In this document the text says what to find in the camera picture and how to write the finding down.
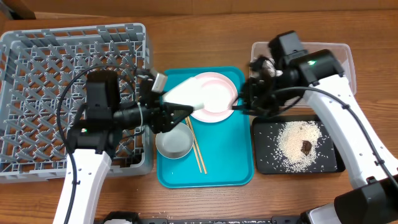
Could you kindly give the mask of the white paper cup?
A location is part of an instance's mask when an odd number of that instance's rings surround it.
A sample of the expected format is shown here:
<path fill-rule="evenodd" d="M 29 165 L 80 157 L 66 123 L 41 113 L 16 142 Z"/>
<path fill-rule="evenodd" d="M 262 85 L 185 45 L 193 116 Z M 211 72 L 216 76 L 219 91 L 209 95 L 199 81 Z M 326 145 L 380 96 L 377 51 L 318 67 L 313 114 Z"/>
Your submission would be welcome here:
<path fill-rule="evenodd" d="M 205 98 L 201 82 L 191 77 L 173 87 L 162 97 L 164 103 L 192 106 L 193 110 L 201 110 L 205 107 Z"/>

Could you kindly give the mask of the brown food scrap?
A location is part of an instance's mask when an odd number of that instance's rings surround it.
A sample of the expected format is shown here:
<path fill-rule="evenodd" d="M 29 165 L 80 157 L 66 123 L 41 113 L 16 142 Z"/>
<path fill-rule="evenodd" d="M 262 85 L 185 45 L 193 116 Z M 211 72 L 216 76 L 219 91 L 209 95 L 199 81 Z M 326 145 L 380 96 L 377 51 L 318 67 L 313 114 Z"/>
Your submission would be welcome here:
<path fill-rule="evenodd" d="M 301 148 L 301 152 L 305 155 L 308 156 L 310 154 L 312 150 L 312 144 L 310 141 L 302 141 L 302 148 Z"/>

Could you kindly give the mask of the teal plastic serving tray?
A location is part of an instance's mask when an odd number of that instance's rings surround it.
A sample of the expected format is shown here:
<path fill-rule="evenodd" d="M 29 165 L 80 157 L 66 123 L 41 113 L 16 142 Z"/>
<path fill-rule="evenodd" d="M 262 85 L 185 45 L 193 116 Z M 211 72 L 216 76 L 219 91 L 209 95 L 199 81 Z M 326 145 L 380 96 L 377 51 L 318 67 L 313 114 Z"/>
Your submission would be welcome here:
<path fill-rule="evenodd" d="M 218 123 L 190 117 L 207 173 L 193 151 L 180 159 L 157 154 L 157 177 L 167 188 L 245 185 L 254 175 L 249 116 L 234 111 Z"/>

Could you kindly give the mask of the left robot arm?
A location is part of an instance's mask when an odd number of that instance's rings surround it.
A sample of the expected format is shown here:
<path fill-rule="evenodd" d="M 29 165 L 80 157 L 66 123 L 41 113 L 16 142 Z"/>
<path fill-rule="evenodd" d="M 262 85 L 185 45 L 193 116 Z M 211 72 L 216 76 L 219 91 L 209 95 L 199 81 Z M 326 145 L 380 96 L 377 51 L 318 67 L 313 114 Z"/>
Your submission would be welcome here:
<path fill-rule="evenodd" d="M 67 173 L 54 223 L 93 223 L 101 188 L 124 130 L 149 128 L 171 131 L 190 116 L 194 107 L 161 102 L 167 76 L 154 69 L 95 65 L 81 71 L 65 87 L 58 102 L 57 126 L 67 152 Z M 76 112 L 73 126 L 64 132 L 63 101 L 73 84 L 86 77 L 86 101 Z"/>

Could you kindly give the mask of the grey plastic dish rack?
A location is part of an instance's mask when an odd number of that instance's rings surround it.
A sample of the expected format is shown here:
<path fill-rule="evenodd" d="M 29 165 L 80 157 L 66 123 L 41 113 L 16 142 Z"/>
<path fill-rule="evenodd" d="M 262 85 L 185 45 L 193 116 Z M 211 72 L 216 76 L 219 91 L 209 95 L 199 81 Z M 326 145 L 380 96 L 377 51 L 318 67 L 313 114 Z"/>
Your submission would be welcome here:
<path fill-rule="evenodd" d="M 1 37 L 1 182 L 41 182 L 65 176 L 67 152 L 56 110 L 62 92 L 94 65 L 150 68 L 152 46 L 140 23 L 14 30 Z M 64 132 L 86 101 L 85 77 L 61 109 Z"/>

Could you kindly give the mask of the wooden chopstick right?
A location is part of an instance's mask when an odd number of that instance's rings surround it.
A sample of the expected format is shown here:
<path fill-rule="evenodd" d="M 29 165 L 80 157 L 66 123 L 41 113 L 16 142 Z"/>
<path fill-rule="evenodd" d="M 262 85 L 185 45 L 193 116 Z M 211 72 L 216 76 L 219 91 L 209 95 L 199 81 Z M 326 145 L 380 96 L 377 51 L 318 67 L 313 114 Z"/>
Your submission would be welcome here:
<path fill-rule="evenodd" d="M 199 147 L 199 144 L 198 144 L 196 135 L 195 135 L 195 140 L 196 140 L 196 142 L 197 142 L 197 143 L 196 143 L 196 147 L 197 147 L 197 152 L 198 152 L 198 156 L 199 156 L 199 160 L 200 160 L 202 172 L 203 172 L 204 174 L 207 174 L 208 172 L 207 172 L 207 169 L 206 169 L 205 162 L 204 162 L 204 160 L 203 160 L 203 156 L 202 156 L 202 153 L 201 153 L 201 150 L 200 150 L 200 147 Z"/>

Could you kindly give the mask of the large white round plate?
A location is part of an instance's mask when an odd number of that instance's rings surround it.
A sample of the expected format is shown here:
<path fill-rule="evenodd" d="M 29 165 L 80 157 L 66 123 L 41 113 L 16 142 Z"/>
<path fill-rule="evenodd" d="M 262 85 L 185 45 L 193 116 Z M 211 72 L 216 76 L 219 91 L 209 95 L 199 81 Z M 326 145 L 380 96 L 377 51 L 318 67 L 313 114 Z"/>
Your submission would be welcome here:
<path fill-rule="evenodd" d="M 216 72 L 204 72 L 195 76 L 201 85 L 204 107 L 192 113 L 192 116 L 204 123 L 217 123 L 228 118 L 233 110 L 233 100 L 238 92 L 235 84 L 225 75 Z"/>

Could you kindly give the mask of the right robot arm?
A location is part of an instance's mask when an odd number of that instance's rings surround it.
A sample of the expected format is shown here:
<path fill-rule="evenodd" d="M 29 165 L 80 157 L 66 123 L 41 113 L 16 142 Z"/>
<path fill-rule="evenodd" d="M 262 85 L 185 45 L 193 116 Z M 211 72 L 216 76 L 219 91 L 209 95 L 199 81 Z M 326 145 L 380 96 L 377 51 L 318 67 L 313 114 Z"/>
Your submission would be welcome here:
<path fill-rule="evenodd" d="M 273 118 L 285 102 L 303 100 L 326 127 L 349 174 L 352 190 L 303 212 L 300 223 L 390 223 L 397 220 L 397 159 L 359 107 L 345 71 L 328 49 L 309 52 L 294 31 L 277 35 L 270 56 L 254 59 L 237 110 Z"/>

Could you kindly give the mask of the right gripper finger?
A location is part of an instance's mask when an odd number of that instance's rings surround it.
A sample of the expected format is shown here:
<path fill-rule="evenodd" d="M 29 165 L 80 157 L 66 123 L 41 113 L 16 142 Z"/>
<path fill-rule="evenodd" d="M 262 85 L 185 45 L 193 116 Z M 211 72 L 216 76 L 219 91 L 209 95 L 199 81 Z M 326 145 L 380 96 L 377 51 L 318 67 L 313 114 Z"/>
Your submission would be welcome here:
<path fill-rule="evenodd" d="M 238 99 L 243 101 L 252 101 L 254 89 L 254 78 L 249 77 L 242 85 L 240 92 L 238 93 Z"/>
<path fill-rule="evenodd" d="M 241 105 L 234 105 L 231 107 L 231 109 L 251 116 L 264 115 L 264 110 L 255 101 L 243 101 Z"/>

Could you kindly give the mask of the grey shallow bowl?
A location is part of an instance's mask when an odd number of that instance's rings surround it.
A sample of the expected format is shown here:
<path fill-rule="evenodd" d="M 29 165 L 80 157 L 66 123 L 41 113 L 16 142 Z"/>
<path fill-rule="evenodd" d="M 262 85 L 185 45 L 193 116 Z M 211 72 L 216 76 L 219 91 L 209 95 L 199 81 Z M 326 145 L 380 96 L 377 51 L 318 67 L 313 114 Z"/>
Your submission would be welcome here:
<path fill-rule="evenodd" d="M 159 133 L 155 138 L 157 151 L 168 159 L 186 156 L 193 146 L 193 133 L 184 123 L 179 123 L 171 131 Z"/>

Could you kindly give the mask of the clear plastic waste bin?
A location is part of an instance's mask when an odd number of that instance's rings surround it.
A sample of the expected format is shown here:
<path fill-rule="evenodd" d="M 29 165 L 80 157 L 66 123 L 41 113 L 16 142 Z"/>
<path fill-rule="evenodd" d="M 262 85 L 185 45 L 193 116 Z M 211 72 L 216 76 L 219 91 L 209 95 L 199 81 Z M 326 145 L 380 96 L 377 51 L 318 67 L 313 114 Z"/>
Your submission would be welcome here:
<path fill-rule="evenodd" d="M 326 43 L 326 42 L 302 42 L 304 49 L 308 50 L 309 53 L 313 53 L 319 50 L 328 49 L 338 59 L 345 76 L 349 81 L 349 86 L 352 93 L 356 94 L 356 72 L 354 67 L 354 61 L 349 45 L 342 43 Z M 258 56 L 263 55 L 267 58 L 271 58 L 271 53 L 268 48 L 268 42 L 255 42 L 251 49 L 251 60 L 255 61 Z"/>

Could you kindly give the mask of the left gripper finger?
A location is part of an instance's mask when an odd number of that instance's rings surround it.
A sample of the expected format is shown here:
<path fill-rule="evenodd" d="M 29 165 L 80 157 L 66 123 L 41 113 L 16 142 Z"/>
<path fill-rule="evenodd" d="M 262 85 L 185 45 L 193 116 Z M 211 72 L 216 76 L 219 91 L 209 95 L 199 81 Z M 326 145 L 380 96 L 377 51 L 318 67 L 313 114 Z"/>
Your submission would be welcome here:
<path fill-rule="evenodd" d="M 164 110 L 172 118 L 186 118 L 193 113 L 193 107 L 180 104 L 164 104 Z"/>
<path fill-rule="evenodd" d="M 181 123 L 184 118 L 166 118 L 161 117 L 157 120 L 157 133 L 167 133 L 171 131 L 176 125 Z"/>

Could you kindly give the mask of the white napkin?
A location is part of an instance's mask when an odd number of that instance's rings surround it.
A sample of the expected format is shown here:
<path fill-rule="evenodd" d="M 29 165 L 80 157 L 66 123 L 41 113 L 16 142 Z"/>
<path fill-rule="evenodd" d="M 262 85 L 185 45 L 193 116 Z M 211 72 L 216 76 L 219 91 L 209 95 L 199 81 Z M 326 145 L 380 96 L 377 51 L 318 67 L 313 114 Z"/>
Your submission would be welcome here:
<path fill-rule="evenodd" d="M 265 68 L 271 77 L 279 77 L 283 74 L 282 70 L 277 70 L 273 60 L 265 61 Z"/>

